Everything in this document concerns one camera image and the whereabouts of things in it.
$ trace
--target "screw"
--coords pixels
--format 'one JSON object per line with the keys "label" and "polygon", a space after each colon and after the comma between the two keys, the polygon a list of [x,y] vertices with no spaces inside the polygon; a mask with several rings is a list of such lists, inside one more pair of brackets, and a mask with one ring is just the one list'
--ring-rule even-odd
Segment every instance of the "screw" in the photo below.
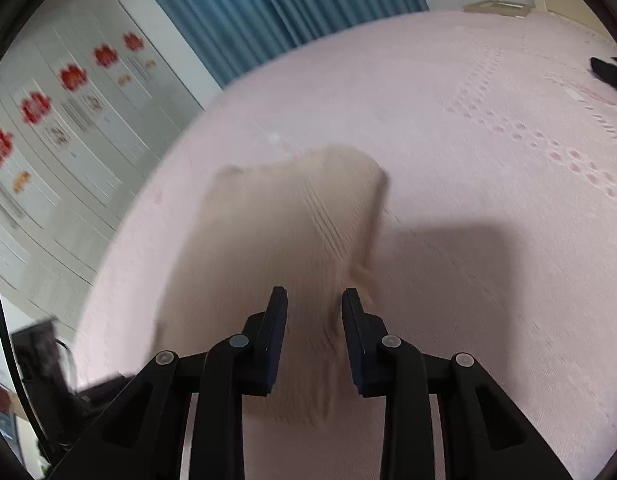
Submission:
{"label": "screw", "polygon": [[387,348],[397,348],[402,344],[402,339],[396,335],[385,335],[382,338],[382,344]]}
{"label": "screw", "polygon": [[244,334],[236,334],[228,342],[233,348],[244,348],[248,345],[248,337]]}
{"label": "screw", "polygon": [[473,363],[475,363],[475,360],[471,354],[462,353],[455,356],[455,362],[464,368],[471,368]]}
{"label": "screw", "polygon": [[173,362],[175,355],[169,350],[164,350],[155,356],[155,362],[159,365],[168,365]]}

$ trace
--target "beige garment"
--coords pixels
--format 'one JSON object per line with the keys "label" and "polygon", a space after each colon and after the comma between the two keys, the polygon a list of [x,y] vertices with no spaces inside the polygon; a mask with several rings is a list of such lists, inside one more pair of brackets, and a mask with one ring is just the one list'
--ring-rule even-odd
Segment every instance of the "beige garment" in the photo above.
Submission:
{"label": "beige garment", "polygon": [[371,306],[367,256],[386,176],[357,150],[330,147],[272,166],[228,168],[210,186],[162,301],[154,351],[206,351],[288,292],[278,380],[247,413],[315,424],[349,375],[340,298]]}

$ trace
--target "curtain fold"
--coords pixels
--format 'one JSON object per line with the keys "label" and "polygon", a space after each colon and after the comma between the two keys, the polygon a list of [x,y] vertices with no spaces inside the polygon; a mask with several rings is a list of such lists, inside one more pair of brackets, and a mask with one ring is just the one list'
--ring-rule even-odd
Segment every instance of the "curtain fold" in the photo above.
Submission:
{"label": "curtain fold", "polygon": [[218,84],[360,23],[428,10],[425,0],[157,0]]}

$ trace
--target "blue curtain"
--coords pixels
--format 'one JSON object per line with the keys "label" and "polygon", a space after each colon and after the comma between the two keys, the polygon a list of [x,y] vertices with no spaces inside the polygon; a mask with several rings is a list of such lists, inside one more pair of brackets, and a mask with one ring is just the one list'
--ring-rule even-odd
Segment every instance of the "blue curtain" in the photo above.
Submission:
{"label": "blue curtain", "polygon": [[221,87],[338,30],[418,10],[425,0],[157,0]]}

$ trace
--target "folded clothing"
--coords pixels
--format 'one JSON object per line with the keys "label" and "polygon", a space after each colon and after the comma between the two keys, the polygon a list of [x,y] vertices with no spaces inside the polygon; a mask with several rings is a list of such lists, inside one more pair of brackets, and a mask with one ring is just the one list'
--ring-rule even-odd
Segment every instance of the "folded clothing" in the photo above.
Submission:
{"label": "folded clothing", "polygon": [[246,397],[244,410],[291,423],[329,418],[350,373],[340,298],[355,286],[372,308],[367,259],[386,188],[374,160],[343,146],[221,171],[173,268],[153,351],[206,351],[240,332],[282,285],[288,319],[278,379],[268,399]]}

